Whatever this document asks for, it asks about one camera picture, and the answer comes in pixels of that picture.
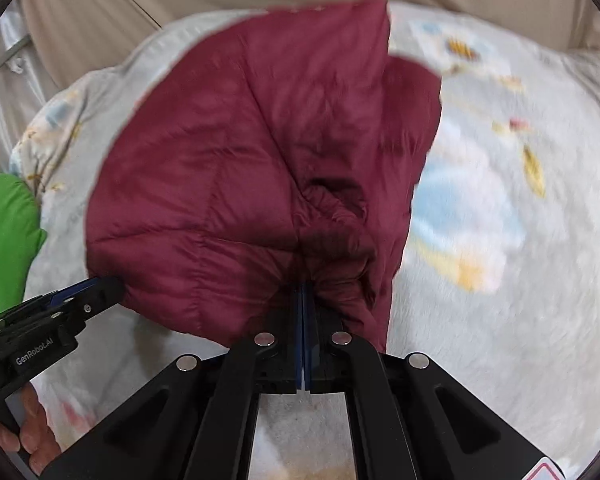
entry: round metal pin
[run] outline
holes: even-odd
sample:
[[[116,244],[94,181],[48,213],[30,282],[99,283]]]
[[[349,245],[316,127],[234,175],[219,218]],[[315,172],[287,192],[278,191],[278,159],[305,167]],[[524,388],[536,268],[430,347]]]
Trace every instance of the round metal pin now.
[[[198,366],[198,359],[195,355],[183,355],[176,361],[176,366],[181,372],[190,372]]]
[[[409,364],[418,370],[423,370],[429,366],[429,358],[424,354],[411,354],[409,356]]]
[[[276,337],[269,332],[260,332],[253,340],[258,346],[271,346],[276,342]]]
[[[351,343],[351,334],[349,332],[334,332],[331,335],[331,340],[336,345],[348,345]]]

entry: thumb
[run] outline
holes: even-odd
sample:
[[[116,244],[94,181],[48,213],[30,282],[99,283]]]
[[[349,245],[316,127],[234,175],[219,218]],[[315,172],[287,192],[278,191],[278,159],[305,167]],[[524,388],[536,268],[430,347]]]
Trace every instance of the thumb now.
[[[0,447],[7,452],[17,452],[20,450],[20,440],[11,431],[0,424]]]

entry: floral blanket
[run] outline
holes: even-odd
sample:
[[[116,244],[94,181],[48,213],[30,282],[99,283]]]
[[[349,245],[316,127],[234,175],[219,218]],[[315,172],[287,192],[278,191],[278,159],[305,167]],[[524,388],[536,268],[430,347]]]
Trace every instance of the floral blanket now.
[[[440,10],[390,13],[390,50],[442,74],[443,117],[394,281],[388,352],[430,354],[576,478],[600,450],[600,57]],[[243,15],[165,28],[32,122],[11,160],[48,231],[28,296],[86,276],[84,209],[112,140],[180,54]],[[66,447],[177,355],[222,351],[114,308],[35,384]],[[264,397],[251,477],[354,478],[344,400]]]

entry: warning sticker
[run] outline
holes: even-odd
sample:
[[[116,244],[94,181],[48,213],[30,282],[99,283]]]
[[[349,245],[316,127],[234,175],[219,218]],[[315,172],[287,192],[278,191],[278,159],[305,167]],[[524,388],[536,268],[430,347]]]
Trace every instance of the warning sticker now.
[[[564,480],[564,476],[550,458],[544,457],[522,480]]]

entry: green pillow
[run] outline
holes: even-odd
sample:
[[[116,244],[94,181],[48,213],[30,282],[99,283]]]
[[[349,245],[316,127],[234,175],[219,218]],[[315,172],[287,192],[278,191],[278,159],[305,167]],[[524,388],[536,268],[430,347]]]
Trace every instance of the green pillow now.
[[[27,185],[0,174],[0,314],[22,302],[29,266],[45,240],[40,209]]]

